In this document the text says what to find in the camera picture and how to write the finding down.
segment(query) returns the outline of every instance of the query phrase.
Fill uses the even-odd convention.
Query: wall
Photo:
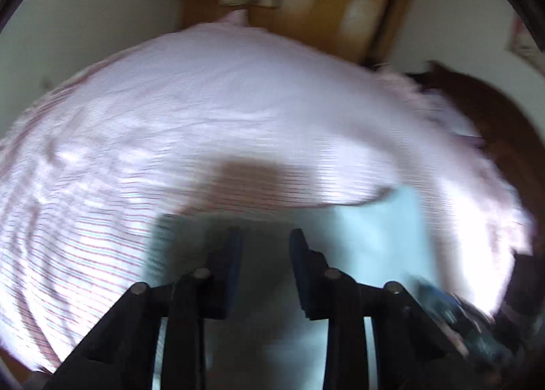
[[[175,31],[180,0],[24,0],[0,34],[0,137],[40,95],[119,50]]]
[[[507,0],[414,0],[389,61],[418,72],[435,59],[496,86],[545,138],[545,76],[506,49],[514,10]]]

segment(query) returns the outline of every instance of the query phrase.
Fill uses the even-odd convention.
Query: teal fabric
[[[327,322],[307,321],[299,308],[290,231],[303,229],[311,249],[360,283],[382,287],[396,280],[410,291],[415,278],[438,285],[419,202],[414,189],[402,186],[361,206],[162,216],[142,280],[151,286],[176,280],[204,262],[228,227],[240,227],[244,252],[232,313],[227,321],[206,323],[208,388],[321,388]],[[373,371],[371,381],[374,387]]]

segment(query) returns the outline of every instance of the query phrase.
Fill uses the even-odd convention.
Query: wooden cabinet
[[[278,9],[184,0],[183,27],[248,9],[251,26],[299,40],[352,62],[386,59],[410,0],[282,0]]]

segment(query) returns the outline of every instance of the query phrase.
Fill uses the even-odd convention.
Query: brown headboard
[[[545,146],[532,124],[503,93],[469,75],[438,62],[420,75],[426,88],[441,89],[473,121],[486,141],[483,150],[519,193],[533,214],[536,254],[545,254]]]

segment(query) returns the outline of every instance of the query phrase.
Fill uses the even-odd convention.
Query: white bedding
[[[204,24],[101,62],[0,146],[0,339],[55,370],[126,288],[162,213],[361,203],[414,186],[443,287],[498,304],[518,200],[374,76],[260,29]]]

